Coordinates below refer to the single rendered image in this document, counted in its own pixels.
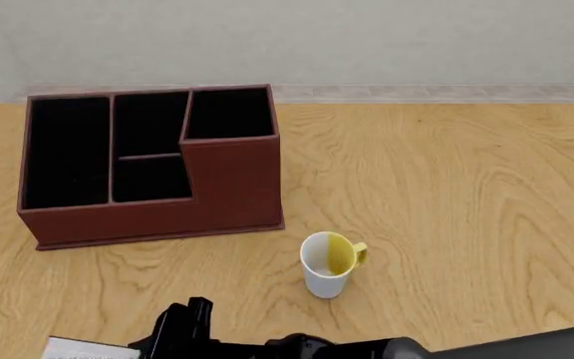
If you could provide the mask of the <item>red-brown desk caddy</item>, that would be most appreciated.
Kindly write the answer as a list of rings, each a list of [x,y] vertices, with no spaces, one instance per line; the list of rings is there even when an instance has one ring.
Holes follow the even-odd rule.
[[[272,89],[32,96],[17,212],[39,250],[280,229]]]

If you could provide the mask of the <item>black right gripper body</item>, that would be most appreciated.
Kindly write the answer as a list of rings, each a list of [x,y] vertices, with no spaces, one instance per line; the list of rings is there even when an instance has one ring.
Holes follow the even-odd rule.
[[[191,297],[173,303],[157,318],[151,334],[129,343],[139,359],[265,359],[261,346],[222,343],[210,337],[213,302]]]

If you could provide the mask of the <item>white book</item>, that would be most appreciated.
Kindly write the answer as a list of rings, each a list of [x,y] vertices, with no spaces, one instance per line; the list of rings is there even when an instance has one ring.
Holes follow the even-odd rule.
[[[41,359],[140,359],[138,349],[64,337],[49,337]]]

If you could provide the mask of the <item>white and yellow mug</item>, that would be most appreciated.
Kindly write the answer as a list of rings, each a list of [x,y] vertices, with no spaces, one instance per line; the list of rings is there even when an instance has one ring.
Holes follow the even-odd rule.
[[[368,247],[336,232],[316,232],[301,244],[299,255],[307,289],[316,297],[335,298],[350,274],[365,262]]]

